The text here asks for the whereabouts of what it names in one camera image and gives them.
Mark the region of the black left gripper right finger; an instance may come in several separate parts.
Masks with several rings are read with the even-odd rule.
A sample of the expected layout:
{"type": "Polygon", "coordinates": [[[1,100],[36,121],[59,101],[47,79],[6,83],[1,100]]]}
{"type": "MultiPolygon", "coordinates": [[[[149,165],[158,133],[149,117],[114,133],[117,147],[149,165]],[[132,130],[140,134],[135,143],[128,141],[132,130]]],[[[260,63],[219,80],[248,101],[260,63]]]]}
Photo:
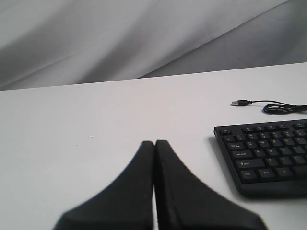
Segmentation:
{"type": "Polygon", "coordinates": [[[267,229],[259,215],[199,180],[166,140],[155,144],[154,190],[161,230],[267,229]]]}

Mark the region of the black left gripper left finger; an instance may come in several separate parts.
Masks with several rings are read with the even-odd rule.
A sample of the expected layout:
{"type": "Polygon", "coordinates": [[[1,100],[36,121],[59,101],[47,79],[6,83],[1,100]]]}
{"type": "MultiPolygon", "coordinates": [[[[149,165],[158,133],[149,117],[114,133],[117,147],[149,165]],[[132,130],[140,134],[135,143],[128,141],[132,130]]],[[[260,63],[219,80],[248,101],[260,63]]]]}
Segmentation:
{"type": "Polygon", "coordinates": [[[151,230],[154,144],[143,141],[125,170],[103,191],[65,212],[56,230],[151,230]]]}

